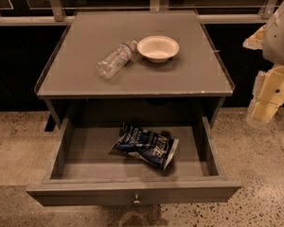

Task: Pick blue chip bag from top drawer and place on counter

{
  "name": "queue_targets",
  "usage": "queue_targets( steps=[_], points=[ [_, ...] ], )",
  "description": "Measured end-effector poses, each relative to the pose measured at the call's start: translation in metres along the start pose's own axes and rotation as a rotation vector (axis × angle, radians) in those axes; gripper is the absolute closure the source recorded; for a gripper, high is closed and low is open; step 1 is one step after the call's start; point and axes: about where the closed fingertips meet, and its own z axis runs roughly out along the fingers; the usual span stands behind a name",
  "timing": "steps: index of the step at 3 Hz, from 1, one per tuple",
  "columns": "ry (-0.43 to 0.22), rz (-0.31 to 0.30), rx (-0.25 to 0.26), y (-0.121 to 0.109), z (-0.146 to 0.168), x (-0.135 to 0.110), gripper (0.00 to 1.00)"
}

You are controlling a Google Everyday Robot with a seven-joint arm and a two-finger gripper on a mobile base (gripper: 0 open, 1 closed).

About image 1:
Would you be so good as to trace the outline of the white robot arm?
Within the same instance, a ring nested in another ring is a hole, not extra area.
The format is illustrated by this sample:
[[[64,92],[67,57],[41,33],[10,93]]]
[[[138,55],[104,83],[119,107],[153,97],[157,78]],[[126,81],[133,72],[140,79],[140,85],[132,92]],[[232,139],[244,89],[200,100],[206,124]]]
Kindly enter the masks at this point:
[[[247,38],[243,46],[262,51],[263,58],[274,64],[267,72],[259,71],[246,121],[254,127],[269,123],[284,104],[284,1],[268,22]]]

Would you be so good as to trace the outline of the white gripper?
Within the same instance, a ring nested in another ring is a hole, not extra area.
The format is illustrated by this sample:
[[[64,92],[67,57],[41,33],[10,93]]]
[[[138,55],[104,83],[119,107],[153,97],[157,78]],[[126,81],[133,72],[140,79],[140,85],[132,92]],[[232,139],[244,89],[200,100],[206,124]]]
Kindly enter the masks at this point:
[[[265,26],[247,38],[242,46],[261,50]],[[250,126],[263,126],[271,121],[284,104],[284,65],[275,64],[268,72],[259,71],[254,84],[253,98],[246,121]]]

